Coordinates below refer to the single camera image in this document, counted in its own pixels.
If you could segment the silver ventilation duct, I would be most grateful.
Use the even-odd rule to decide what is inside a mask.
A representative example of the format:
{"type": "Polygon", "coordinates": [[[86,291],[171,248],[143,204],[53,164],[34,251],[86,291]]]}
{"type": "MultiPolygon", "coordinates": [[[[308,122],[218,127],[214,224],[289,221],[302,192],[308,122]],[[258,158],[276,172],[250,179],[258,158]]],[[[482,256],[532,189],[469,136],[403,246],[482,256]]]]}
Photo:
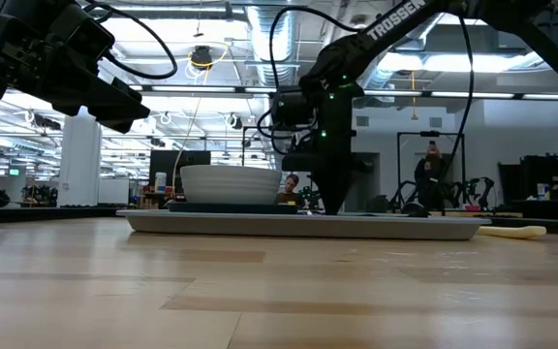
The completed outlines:
{"type": "MultiPolygon", "coordinates": [[[[407,35],[398,40],[393,46],[391,46],[391,48],[407,47],[408,51],[423,51],[426,45],[427,35],[438,24],[443,16],[443,14],[436,14],[430,17],[416,29],[412,30],[407,35]]],[[[357,80],[357,83],[363,89],[382,89],[388,84],[392,76],[396,73],[396,70],[378,67],[378,64],[388,54],[388,52],[389,49],[385,50],[381,55],[379,55],[357,80]]]]}

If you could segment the person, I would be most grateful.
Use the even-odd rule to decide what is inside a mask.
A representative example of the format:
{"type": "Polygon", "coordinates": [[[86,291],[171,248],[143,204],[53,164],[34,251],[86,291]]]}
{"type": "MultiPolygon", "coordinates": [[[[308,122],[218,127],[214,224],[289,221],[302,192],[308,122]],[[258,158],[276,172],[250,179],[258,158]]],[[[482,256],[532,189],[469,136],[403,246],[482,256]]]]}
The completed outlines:
{"type": "Polygon", "coordinates": [[[299,177],[297,174],[289,174],[286,177],[284,190],[276,195],[274,200],[275,204],[288,204],[294,203],[296,206],[303,206],[304,201],[295,192],[299,184],[299,177]]]}
{"type": "Polygon", "coordinates": [[[418,202],[427,209],[442,210],[445,207],[447,187],[444,177],[447,165],[438,145],[430,141],[414,171],[418,202]]]}

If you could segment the cream handled cutlery piece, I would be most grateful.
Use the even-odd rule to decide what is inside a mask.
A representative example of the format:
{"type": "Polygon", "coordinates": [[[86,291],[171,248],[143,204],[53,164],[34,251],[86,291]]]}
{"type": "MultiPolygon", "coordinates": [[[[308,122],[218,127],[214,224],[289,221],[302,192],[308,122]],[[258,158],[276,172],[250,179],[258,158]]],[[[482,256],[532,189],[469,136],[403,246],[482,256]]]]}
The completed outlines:
{"type": "Polygon", "coordinates": [[[526,226],[519,228],[480,226],[477,230],[479,236],[489,236],[497,238],[533,239],[545,236],[546,227],[526,226]]]}

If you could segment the grey serving tray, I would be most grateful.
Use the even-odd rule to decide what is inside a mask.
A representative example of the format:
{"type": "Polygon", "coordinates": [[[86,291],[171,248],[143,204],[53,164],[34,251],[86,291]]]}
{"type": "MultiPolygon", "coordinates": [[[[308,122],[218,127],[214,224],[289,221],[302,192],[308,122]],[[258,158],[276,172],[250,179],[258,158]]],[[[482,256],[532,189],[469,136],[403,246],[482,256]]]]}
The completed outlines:
{"type": "Polygon", "coordinates": [[[118,210],[133,230],[145,233],[279,238],[469,240],[483,218],[378,215],[236,214],[118,210]]]}

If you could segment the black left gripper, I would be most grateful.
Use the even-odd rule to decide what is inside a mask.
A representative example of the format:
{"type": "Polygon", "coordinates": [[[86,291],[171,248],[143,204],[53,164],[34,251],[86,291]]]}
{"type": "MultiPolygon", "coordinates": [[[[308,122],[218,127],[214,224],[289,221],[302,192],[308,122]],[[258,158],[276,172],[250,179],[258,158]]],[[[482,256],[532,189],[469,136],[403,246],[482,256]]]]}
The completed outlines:
{"type": "Polygon", "coordinates": [[[98,62],[55,38],[49,27],[61,0],[3,0],[0,7],[0,99],[10,88],[67,115],[81,107],[103,126],[130,131],[149,116],[141,95],[120,79],[101,82],[98,62]]]}

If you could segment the white cabinet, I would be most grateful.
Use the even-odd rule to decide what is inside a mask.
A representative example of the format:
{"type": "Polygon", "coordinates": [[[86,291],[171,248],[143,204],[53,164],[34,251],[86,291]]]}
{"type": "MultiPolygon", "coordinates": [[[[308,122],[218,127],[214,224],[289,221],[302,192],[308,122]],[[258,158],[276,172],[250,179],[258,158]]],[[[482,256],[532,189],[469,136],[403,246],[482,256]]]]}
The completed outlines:
{"type": "Polygon", "coordinates": [[[98,203],[127,205],[129,203],[128,178],[101,178],[98,185],[98,203]]]}

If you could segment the white pillar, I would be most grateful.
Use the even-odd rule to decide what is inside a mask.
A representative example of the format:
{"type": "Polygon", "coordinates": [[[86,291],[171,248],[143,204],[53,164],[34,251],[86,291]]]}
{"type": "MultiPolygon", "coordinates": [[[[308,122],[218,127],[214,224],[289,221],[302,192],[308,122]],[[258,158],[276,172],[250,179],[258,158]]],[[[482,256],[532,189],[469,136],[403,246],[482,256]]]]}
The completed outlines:
{"type": "Polygon", "coordinates": [[[95,206],[99,198],[102,128],[87,107],[67,116],[58,179],[59,206],[95,206]]]}

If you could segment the white ribbed bowl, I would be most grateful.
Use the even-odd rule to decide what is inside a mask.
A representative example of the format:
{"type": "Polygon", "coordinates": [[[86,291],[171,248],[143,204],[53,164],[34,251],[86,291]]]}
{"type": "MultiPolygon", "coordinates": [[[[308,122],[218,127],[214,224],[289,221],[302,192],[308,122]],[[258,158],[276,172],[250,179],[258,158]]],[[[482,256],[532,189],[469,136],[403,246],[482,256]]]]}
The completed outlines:
{"type": "Polygon", "coordinates": [[[188,203],[271,205],[282,173],[241,166],[193,165],[182,167],[180,177],[188,203]]]}

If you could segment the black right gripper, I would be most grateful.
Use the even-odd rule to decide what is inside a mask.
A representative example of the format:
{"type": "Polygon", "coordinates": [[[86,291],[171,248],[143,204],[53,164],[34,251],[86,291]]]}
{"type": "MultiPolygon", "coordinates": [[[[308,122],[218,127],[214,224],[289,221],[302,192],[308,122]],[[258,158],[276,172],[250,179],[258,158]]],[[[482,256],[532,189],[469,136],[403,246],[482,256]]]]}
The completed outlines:
{"type": "Polygon", "coordinates": [[[373,166],[352,153],[353,100],[362,96],[361,90],[335,90],[311,94],[307,104],[304,99],[288,100],[287,107],[299,107],[289,125],[316,119],[316,127],[303,144],[290,150],[282,160],[282,169],[296,172],[321,172],[317,179],[326,215],[336,215],[344,204],[353,183],[352,172],[371,174],[373,166]]]}

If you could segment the dark navy plate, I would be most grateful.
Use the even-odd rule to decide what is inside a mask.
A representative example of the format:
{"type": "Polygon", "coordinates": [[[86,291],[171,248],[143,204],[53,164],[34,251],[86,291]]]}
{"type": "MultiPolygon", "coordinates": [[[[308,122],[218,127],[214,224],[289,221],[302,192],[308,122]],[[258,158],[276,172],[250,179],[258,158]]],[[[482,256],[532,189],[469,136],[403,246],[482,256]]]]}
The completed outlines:
{"type": "Polygon", "coordinates": [[[196,204],[172,202],[166,204],[170,212],[229,213],[229,214],[297,214],[297,206],[250,204],[196,204]]]}

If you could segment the black metal frame stand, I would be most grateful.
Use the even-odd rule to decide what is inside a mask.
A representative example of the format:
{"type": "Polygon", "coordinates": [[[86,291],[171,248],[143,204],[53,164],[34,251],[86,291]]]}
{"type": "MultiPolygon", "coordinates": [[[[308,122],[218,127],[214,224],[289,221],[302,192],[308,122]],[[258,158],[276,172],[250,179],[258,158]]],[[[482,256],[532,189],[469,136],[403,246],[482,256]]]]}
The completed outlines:
{"type": "Polygon", "coordinates": [[[429,141],[434,141],[435,138],[439,138],[441,136],[454,136],[453,146],[450,154],[444,154],[440,147],[440,151],[443,154],[443,157],[447,161],[447,168],[445,169],[445,177],[444,182],[447,187],[447,194],[445,195],[444,204],[445,207],[442,210],[436,211],[445,211],[446,203],[449,203],[452,208],[460,208],[461,202],[460,199],[465,200],[466,197],[463,194],[463,184],[466,181],[466,169],[465,169],[465,152],[464,152],[464,136],[461,134],[453,134],[453,133],[440,133],[438,131],[422,131],[422,132],[398,132],[396,136],[396,150],[397,150],[397,190],[394,196],[391,198],[391,205],[396,210],[401,210],[402,212],[417,212],[419,210],[426,209],[430,211],[434,211],[433,209],[427,209],[426,207],[422,206],[418,201],[418,191],[417,191],[417,184],[415,182],[414,174],[412,179],[406,179],[402,176],[401,173],[401,149],[402,149],[402,142],[401,139],[403,136],[419,136],[421,138],[429,139],[429,141]],[[453,181],[453,170],[452,170],[452,163],[454,162],[454,156],[457,152],[457,149],[461,150],[460,155],[460,174],[461,178],[459,181],[453,181]]]}
{"type": "Polygon", "coordinates": [[[240,165],[267,167],[278,170],[278,156],[271,139],[264,136],[257,126],[244,126],[240,140],[240,165]]]}

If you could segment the yellow hanging pendant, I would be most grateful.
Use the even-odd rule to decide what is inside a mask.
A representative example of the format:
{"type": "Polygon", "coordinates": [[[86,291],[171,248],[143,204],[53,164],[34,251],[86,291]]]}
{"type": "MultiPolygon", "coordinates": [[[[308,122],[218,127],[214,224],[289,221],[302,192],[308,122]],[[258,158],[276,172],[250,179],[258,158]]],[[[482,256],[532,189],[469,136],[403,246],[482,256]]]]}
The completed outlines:
{"type": "MultiPolygon", "coordinates": [[[[415,71],[411,72],[410,78],[411,78],[411,89],[413,91],[416,91],[416,72],[415,71]]],[[[417,95],[414,95],[412,97],[412,116],[411,116],[411,120],[419,120],[419,116],[417,114],[417,95]]]]}

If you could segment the black monitor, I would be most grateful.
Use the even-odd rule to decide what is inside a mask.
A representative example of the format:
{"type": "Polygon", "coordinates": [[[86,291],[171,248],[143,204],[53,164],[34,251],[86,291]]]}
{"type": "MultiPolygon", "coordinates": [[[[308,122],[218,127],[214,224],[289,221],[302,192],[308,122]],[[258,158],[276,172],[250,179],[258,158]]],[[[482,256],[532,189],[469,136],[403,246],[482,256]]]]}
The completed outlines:
{"type": "Polygon", "coordinates": [[[157,174],[165,174],[165,185],[182,194],[180,169],[194,165],[209,165],[210,151],[152,150],[150,152],[149,183],[157,187],[157,174]]]}

